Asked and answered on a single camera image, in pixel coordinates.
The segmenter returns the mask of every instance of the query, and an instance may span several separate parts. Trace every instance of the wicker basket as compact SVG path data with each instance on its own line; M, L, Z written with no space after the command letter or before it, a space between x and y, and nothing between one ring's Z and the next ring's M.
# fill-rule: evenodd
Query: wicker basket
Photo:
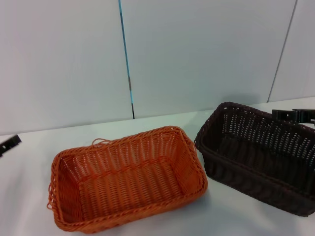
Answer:
M200 197L207 178L193 142L175 126L59 153L49 204L65 231L96 233Z
M271 114L222 103L195 144L207 175L279 209L315 212L315 131Z

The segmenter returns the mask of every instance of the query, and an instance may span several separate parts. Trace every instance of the white wall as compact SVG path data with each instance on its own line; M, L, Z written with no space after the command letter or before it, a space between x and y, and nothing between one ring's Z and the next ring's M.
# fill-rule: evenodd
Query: white wall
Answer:
M315 96L315 1L298 0L270 101Z
M136 118L267 102L295 0L122 0Z
M132 118L118 0L0 0L0 134Z

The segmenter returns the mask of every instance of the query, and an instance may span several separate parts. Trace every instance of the white table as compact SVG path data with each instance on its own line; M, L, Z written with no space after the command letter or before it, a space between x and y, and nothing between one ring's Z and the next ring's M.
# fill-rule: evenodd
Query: white table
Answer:
M263 111L315 109L315 97L253 105ZM0 158L0 235L83 235L60 230L48 203L51 163L60 151L117 139L166 125L183 128L194 140L213 112L191 112L19 134L22 143ZM0 136L0 142L10 136ZM208 190L181 209L138 220L96 235L105 236L310 236L315 214L298 217L259 202L208 178Z

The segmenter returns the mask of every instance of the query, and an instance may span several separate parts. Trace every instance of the black clip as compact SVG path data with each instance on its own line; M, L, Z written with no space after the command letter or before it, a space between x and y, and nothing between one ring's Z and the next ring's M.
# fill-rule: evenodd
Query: black clip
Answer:
M308 123L315 125L315 110L293 109L293 111L272 110L272 118L288 120L297 123Z
M0 144L0 157L2 154L4 154L6 151L9 151L10 149L14 148L21 142L21 139L18 135L13 136L12 138L4 141Z

